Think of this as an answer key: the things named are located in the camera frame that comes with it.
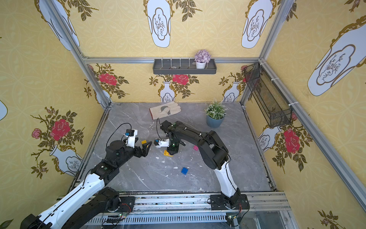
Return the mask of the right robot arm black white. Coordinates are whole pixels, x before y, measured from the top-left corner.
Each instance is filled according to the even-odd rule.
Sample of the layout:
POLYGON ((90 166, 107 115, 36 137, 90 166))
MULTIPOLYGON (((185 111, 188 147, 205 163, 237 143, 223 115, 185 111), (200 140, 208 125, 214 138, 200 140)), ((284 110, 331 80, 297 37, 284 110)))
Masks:
POLYGON ((168 155, 173 156, 179 152, 180 146, 185 146, 185 142, 189 142, 198 147, 203 162, 215 172, 221 192, 218 195, 211 195, 208 199, 212 210, 250 209, 247 196, 241 193, 231 174, 228 149, 215 131, 200 132, 179 121, 173 124, 163 121, 160 129, 167 139, 156 139, 154 144, 157 148, 166 148, 168 155))

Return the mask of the green plant in blue pot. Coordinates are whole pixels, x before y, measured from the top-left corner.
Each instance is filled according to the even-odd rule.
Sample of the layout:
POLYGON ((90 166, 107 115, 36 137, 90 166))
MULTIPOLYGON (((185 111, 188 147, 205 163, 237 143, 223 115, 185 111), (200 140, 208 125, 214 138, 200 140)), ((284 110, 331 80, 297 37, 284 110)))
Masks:
POLYGON ((207 125, 211 128, 218 128, 226 116, 226 111, 227 107, 221 102, 211 102, 205 109, 207 125))

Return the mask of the blue lego brick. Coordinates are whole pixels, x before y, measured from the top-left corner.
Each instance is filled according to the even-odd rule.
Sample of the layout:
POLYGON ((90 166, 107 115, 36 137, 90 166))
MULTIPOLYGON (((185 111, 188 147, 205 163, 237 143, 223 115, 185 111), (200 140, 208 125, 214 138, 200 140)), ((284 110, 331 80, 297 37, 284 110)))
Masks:
POLYGON ((186 176, 187 173, 188 173, 188 168, 183 167, 182 170, 181 170, 181 173, 186 176))

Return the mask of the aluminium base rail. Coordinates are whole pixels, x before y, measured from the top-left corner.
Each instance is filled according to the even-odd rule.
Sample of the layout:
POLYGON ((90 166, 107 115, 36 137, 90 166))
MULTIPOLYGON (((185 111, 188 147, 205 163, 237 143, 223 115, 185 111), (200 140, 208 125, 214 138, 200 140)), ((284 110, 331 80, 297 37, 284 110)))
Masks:
POLYGON ((284 192, 247 192, 241 197, 241 204, 230 210, 214 202, 217 193, 133 195, 131 212, 99 213, 84 228, 299 228, 284 192))

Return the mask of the purple flower in white pot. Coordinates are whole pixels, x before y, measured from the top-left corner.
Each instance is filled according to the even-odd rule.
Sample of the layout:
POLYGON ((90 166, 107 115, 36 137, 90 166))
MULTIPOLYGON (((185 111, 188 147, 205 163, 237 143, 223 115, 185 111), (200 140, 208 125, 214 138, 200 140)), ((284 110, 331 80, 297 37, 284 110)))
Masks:
POLYGON ((197 69, 204 69, 210 60, 211 54, 206 49, 199 50, 194 56, 197 69))

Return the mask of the aluminium frame post left rear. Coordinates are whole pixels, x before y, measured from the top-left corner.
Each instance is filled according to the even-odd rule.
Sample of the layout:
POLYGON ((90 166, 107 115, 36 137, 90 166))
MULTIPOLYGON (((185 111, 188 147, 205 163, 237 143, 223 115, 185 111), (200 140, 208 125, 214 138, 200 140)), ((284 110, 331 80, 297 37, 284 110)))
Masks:
POLYGON ((42 18, 50 26, 57 39, 62 45, 69 50, 76 62, 87 77, 87 81, 91 84, 96 92, 96 99, 104 110, 108 109, 112 102, 110 97, 101 88, 95 74, 90 67, 83 61, 83 53, 80 50, 80 43, 71 23, 69 13, 64 6, 63 1, 36 1, 35 5, 42 18))

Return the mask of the grey wall shelf tray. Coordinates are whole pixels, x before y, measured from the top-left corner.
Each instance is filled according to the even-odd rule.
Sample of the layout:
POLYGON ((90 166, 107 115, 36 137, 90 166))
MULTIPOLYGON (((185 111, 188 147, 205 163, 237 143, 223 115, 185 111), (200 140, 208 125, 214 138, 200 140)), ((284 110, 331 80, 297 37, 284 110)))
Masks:
POLYGON ((154 59, 153 74, 216 74, 217 66, 212 59, 203 69, 196 67, 194 58, 160 58, 154 59))

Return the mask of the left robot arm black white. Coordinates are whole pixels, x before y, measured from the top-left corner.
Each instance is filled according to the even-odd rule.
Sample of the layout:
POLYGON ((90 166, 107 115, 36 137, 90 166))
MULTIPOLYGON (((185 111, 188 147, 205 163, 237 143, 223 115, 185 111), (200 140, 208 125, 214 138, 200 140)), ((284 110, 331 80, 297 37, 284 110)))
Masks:
POLYGON ((152 142, 131 147, 123 140, 115 140, 106 147, 106 155, 79 184, 61 200, 40 213, 28 215, 22 229, 79 229, 102 212, 129 212, 133 200, 120 198, 118 191, 108 184, 119 174, 120 167, 133 157, 146 157, 152 142))

